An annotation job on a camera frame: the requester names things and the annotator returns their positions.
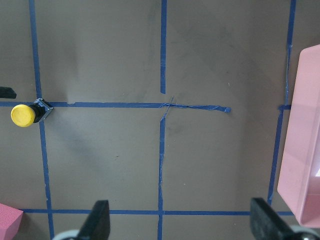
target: pink foam block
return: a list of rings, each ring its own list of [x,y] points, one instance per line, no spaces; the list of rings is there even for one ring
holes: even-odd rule
[[[11,240],[17,234],[23,211],[0,203],[0,240]]]
[[[320,228],[320,45],[300,53],[278,192],[306,227]]]

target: pink block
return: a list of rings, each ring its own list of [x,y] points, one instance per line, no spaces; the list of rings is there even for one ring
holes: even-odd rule
[[[17,234],[23,211],[0,203],[0,240],[11,240]]]
[[[278,192],[299,224],[320,228],[320,45],[300,53]]]

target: vertical blue tape strip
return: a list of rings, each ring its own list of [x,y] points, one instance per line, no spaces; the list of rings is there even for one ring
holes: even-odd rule
[[[159,141],[159,179],[158,179],[158,240],[162,240],[162,224],[163,224],[163,196],[162,196],[162,166],[165,156],[165,134],[166,134],[166,113],[160,121],[160,141]]]
[[[31,40],[32,40],[34,78],[35,78],[35,91],[36,91],[36,97],[42,98],[41,83],[40,83],[39,55],[38,55],[36,9],[35,9],[35,1],[34,0],[29,0],[29,12],[30,12],[30,26],[31,26]]]
[[[39,122],[39,128],[40,128],[40,140],[41,140],[41,151],[42,151],[43,175],[44,175],[44,184],[45,184],[46,207],[48,209],[49,232],[50,232],[51,239],[53,239],[55,236],[55,231],[54,231],[54,221],[53,221],[53,215],[52,215],[46,132],[45,132],[45,123],[43,121]]]
[[[289,15],[289,23],[288,23],[288,34],[286,39],[286,73],[285,73],[285,100],[284,104],[288,105],[289,101],[289,68],[290,68],[290,57],[292,50],[292,42],[294,36],[294,24],[295,24],[295,13],[296,13],[296,0],[291,0],[290,4],[290,15]]]
[[[166,94],[167,0],[161,1],[160,92]]]
[[[268,190],[268,197],[267,197],[267,202],[270,205],[272,204],[272,199],[274,196],[274,187],[275,187],[275,179],[276,179],[276,171],[277,171],[277,163],[278,163],[279,146],[280,146],[280,138],[281,138],[283,119],[284,119],[284,110],[280,109],[278,123],[276,126],[274,150],[273,150],[273,160],[272,160],[272,165],[271,165],[271,174],[270,174],[269,190]]]

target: yellow cap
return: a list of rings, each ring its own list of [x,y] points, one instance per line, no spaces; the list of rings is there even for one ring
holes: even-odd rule
[[[11,111],[11,119],[19,127],[29,127],[34,123],[35,117],[34,110],[24,104],[15,106]]]

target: yellow round object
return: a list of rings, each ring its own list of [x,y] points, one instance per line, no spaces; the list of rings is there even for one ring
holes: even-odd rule
[[[29,127],[34,123],[35,117],[34,110],[24,104],[15,106],[11,111],[11,119],[19,127]]]

